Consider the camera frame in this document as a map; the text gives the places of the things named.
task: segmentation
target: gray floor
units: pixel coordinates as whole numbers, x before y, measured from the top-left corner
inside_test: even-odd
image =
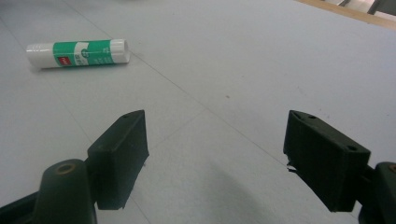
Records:
[[[126,38],[125,65],[39,70],[28,44]],[[145,109],[150,157],[99,223],[357,223],[286,169],[290,109],[396,161],[396,33],[290,0],[0,0],[0,205]]]

